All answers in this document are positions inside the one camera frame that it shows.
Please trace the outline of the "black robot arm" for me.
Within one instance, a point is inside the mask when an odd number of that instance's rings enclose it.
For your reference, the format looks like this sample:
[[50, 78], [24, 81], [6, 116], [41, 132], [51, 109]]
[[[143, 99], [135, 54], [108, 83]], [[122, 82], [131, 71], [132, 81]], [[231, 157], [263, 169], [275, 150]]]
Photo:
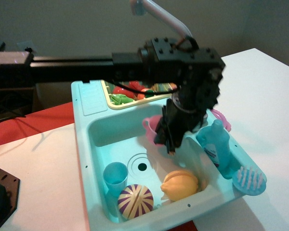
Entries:
[[225, 63], [216, 50], [200, 48], [196, 40], [154, 38], [136, 53], [114, 53], [110, 58], [35, 57], [29, 52], [0, 52], [0, 89], [30, 87], [36, 83], [105, 80], [174, 83], [162, 109], [154, 143], [169, 154], [180, 147], [184, 134], [203, 123], [217, 103]]

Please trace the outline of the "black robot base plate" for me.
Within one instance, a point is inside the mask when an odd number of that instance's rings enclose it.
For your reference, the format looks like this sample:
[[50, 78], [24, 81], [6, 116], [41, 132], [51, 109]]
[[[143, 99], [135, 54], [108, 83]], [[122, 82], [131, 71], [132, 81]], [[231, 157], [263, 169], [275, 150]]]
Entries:
[[20, 179], [0, 168], [0, 227], [18, 205]]

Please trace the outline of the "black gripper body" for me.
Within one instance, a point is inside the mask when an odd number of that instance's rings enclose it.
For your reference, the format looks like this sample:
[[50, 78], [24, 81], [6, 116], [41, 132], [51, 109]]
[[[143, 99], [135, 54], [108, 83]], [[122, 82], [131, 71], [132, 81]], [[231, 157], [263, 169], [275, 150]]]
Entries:
[[179, 109], [173, 101], [167, 101], [166, 105], [162, 109], [162, 118], [159, 122], [165, 122], [169, 128], [171, 134], [175, 132], [192, 132], [197, 126], [204, 123], [204, 117], [206, 110], [204, 111], [182, 111]]

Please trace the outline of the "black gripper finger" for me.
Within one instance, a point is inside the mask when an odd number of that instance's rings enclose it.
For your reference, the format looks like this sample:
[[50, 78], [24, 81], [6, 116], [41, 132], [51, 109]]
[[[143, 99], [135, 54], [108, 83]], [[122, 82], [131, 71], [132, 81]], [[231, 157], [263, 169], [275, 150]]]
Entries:
[[170, 143], [169, 128], [165, 122], [159, 122], [156, 129], [156, 136], [154, 138], [155, 144], [163, 144], [165, 146]]
[[175, 132], [171, 134], [169, 131], [166, 132], [165, 146], [167, 148], [168, 155], [175, 155], [176, 148], [179, 148], [182, 144], [184, 132]]

